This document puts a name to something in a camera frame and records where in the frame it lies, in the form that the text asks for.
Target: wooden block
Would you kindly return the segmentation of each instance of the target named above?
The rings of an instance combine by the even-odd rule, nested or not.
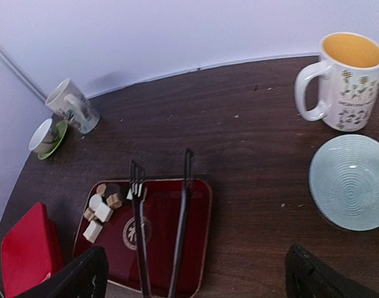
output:
[[[94,212],[90,208],[87,208],[86,211],[84,211],[83,217],[87,219],[88,221],[92,221],[93,219],[96,219]]]
[[[123,202],[120,200],[118,194],[112,194],[108,197],[107,204],[112,209],[118,209],[120,206],[122,206]]]
[[[91,196],[89,201],[89,208],[95,212],[98,208],[98,205],[102,203],[102,197],[99,194],[94,194]]]
[[[92,220],[90,221],[89,226],[87,227],[86,231],[84,231],[83,236],[91,243],[94,243],[100,235],[100,232],[102,230],[102,225],[96,221]]]
[[[97,210],[94,212],[94,215],[101,221],[107,222],[114,211],[105,203],[101,202]]]
[[[107,185],[105,183],[102,183],[97,186],[96,193],[98,193],[100,196],[104,196],[106,189]]]
[[[120,185],[117,183],[108,183],[104,192],[104,196],[108,198],[112,194],[120,194]]]

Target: small white cup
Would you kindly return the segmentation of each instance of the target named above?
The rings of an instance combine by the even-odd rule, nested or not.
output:
[[[33,134],[28,148],[35,153],[48,153],[55,147],[58,137],[58,129],[53,119],[46,119]]]

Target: mug handle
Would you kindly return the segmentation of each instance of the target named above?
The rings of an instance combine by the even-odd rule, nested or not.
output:
[[[73,94],[68,94],[64,97],[64,101],[66,101],[68,104],[73,106],[77,111],[79,111],[80,115],[83,117],[84,120],[90,120],[90,115],[87,111],[87,106],[78,99]]]
[[[297,105],[297,110],[299,113],[301,113],[302,117],[307,121],[316,121],[326,115],[327,105],[320,99],[317,106],[313,110],[306,110],[305,91],[309,82],[314,77],[325,76],[330,69],[331,65],[329,65],[325,60],[322,60],[305,67],[300,71],[295,80],[295,104]]]

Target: red box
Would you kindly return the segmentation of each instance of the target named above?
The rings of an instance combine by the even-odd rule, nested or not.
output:
[[[6,298],[33,288],[64,267],[55,224],[44,204],[36,203],[7,233],[1,258]]]

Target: tray logo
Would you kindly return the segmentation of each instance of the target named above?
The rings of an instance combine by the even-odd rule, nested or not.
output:
[[[146,244],[149,243],[152,236],[152,225],[151,222],[144,217],[144,223],[145,223],[145,242]],[[132,217],[126,224],[123,229],[123,242],[130,250],[136,250],[137,249],[137,237],[135,233],[135,223],[134,223],[134,217]]]

